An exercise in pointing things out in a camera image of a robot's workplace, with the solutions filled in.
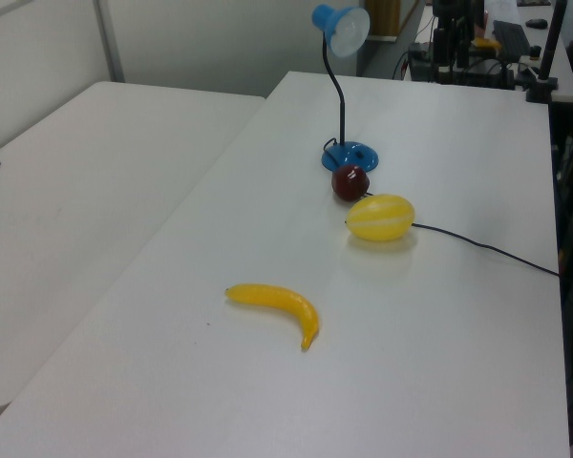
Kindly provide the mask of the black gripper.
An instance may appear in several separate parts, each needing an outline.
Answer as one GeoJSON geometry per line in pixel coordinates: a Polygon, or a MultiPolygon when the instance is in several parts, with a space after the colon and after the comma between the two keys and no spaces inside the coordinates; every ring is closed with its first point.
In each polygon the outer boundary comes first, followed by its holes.
{"type": "Polygon", "coordinates": [[[483,0],[433,0],[433,15],[440,28],[433,35],[433,65],[435,69],[447,65],[447,31],[443,29],[456,21],[455,51],[456,67],[469,65],[469,28],[485,29],[485,6],[483,0]]]}

